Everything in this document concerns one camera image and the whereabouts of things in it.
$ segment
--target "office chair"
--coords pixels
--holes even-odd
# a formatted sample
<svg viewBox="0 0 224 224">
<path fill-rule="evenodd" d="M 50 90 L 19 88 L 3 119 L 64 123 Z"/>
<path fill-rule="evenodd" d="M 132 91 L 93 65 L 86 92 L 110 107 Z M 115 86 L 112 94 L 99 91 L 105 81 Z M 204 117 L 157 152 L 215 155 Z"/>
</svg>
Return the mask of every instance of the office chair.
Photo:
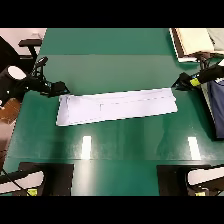
<svg viewBox="0 0 224 224">
<path fill-rule="evenodd" d="M 28 47 L 31 55 L 19 55 L 14 48 L 0 36 L 0 72 L 7 66 L 17 66 L 25 73 L 30 73 L 33 70 L 37 53 L 34 47 L 39 47 L 42 44 L 41 39 L 27 39 L 19 42 L 20 47 Z"/>
</svg>

